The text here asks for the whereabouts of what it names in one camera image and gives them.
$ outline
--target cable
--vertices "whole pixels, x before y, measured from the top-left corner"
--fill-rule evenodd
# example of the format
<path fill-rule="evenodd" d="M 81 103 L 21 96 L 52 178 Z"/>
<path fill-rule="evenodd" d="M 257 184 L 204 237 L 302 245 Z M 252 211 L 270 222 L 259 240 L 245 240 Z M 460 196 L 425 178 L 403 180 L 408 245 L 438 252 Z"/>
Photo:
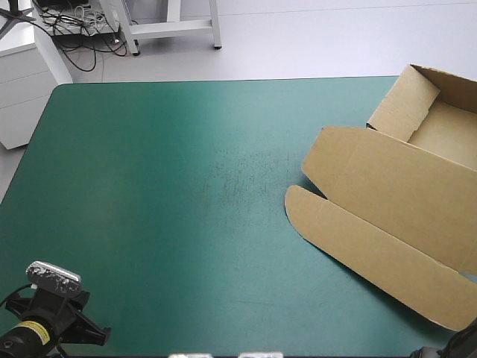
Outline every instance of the cable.
<path fill-rule="evenodd" d="M 108 43 L 108 39 L 105 37 L 105 34 L 101 33 L 101 31 L 106 26 L 109 27 L 113 33 L 115 32 L 113 27 L 107 21 L 106 16 L 101 11 L 87 9 L 80 5 L 77 6 L 76 8 L 73 8 L 71 2 L 68 1 L 70 8 L 73 10 L 74 16 L 71 16 L 71 15 L 64 14 L 63 13 L 64 9 L 55 11 L 55 10 L 51 10 L 48 7 L 40 7 L 39 4 L 37 3 L 37 0 L 33 0 L 33 3 L 37 8 L 39 8 L 42 11 L 42 13 L 39 13 L 39 16 L 42 19 L 43 23 L 48 25 L 49 28 L 52 30 L 52 33 L 53 33 L 52 35 L 46 29 L 44 29 L 43 26 L 40 26 L 31 20 L 19 19 L 18 17 L 14 15 L 8 15 L 8 16 L 15 19 L 19 19 L 20 21 L 23 21 L 23 22 L 28 22 L 32 24 L 33 26 L 36 26 L 37 28 L 39 28 L 44 33 L 46 33 L 53 40 L 54 44 L 59 48 L 59 50 L 62 51 L 66 59 L 76 69 L 82 72 L 93 71 L 97 64 L 97 57 L 96 57 L 97 52 L 98 53 L 113 53 L 114 55 L 119 57 L 125 57 L 127 55 L 127 47 L 126 47 L 127 43 L 125 40 L 119 37 L 119 39 L 121 40 L 121 43 L 119 43 L 119 45 L 116 47 L 112 47 Z M 81 16 L 77 16 L 78 10 L 81 11 Z M 72 31 L 69 28 L 69 26 L 77 27 L 79 30 L 79 33 L 76 31 Z M 78 42 L 75 44 L 64 43 L 57 38 L 58 35 L 66 35 L 66 34 L 78 35 L 79 36 Z M 105 44 L 107 49 L 96 48 L 94 40 L 92 41 L 91 45 L 87 45 L 85 43 L 84 40 L 86 38 L 92 38 L 94 35 L 98 35 L 98 37 Z M 93 64 L 91 68 L 85 69 L 80 67 L 70 58 L 70 56 L 68 56 L 69 52 L 77 50 L 79 48 L 86 48 L 93 52 L 92 54 Z"/>
<path fill-rule="evenodd" d="M 22 287 L 19 287 L 18 289 L 16 289 L 15 291 L 13 291 L 12 293 L 10 293 L 7 297 L 4 298 L 4 300 L 2 302 L 0 302 L 0 307 L 4 305 L 5 302 L 8 301 L 8 299 L 10 297 L 12 297 L 13 295 L 17 294 L 18 292 L 22 291 L 23 289 L 27 289 L 28 287 L 31 287 L 31 283 L 29 283 L 28 285 L 23 285 Z"/>

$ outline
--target white metal frame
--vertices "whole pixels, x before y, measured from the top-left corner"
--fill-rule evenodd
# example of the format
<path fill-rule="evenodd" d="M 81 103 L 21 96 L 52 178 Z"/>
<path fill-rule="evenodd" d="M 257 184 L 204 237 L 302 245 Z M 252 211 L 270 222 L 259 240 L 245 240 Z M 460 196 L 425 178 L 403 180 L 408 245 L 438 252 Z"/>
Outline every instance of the white metal frame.
<path fill-rule="evenodd" d="M 118 14 L 119 24 L 126 38 L 127 47 L 134 55 L 139 54 L 137 40 L 204 34 L 208 32 L 213 33 L 214 47 L 222 47 L 216 0 L 209 0 L 211 19 L 180 21 L 181 0 L 168 0 L 167 22 L 140 25 L 135 25 L 131 22 L 125 0 L 112 0 L 112 3 Z"/>

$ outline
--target box flap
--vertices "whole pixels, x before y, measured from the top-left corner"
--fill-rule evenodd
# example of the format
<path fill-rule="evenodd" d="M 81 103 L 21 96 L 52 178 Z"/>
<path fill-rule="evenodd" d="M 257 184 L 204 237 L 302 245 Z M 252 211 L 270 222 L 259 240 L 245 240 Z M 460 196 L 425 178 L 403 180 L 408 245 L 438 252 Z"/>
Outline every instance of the box flap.
<path fill-rule="evenodd" d="M 377 131 L 325 127 L 302 165 L 333 203 L 477 274 L 477 173 Z"/>
<path fill-rule="evenodd" d="M 477 284 L 396 237 L 299 186 L 285 196 L 298 233 L 431 321 L 464 329 L 477 312 Z"/>
<path fill-rule="evenodd" d="M 427 116 L 438 94 L 439 89 L 434 84 L 414 67 L 407 66 L 368 124 L 381 133 L 407 142 Z"/>
<path fill-rule="evenodd" d="M 450 73 L 412 65 L 440 89 L 439 99 L 452 106 L 477 113 L 477 82 Z"/>

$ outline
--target white shelf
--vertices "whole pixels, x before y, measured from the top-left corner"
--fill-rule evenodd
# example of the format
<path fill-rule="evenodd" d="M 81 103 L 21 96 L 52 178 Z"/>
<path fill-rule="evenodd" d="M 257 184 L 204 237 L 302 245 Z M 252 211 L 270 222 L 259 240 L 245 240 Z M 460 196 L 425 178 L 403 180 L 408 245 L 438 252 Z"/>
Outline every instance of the white shelf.
<path fill-rule="evenodd" d="M 0 7 L 8 9 L 8 0 L 0 0 Z M 30 0 L 19 0 L 19 9 L 24 10 L 31 7 Z M 0 27 L 7 20 L 0 16 Z M 35 34 L 33 26 L 27 23 L 15 25 L 1 40 L 0 40 L 0 56 L 7 54 L 14 54 L 28 50 L 35 47 Z"/>

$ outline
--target cardboard box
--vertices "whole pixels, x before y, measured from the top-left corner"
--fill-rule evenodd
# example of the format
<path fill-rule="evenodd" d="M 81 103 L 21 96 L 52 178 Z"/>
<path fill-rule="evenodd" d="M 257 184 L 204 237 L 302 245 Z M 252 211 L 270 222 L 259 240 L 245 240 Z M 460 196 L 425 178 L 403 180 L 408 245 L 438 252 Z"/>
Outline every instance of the cardboard box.
<path fill-rule="evenodd" d="M 452 330 L 477 316 L 477 82 L 408 66 L 367 128 L 325 127 L 285 196 L 300 235 Z"/>

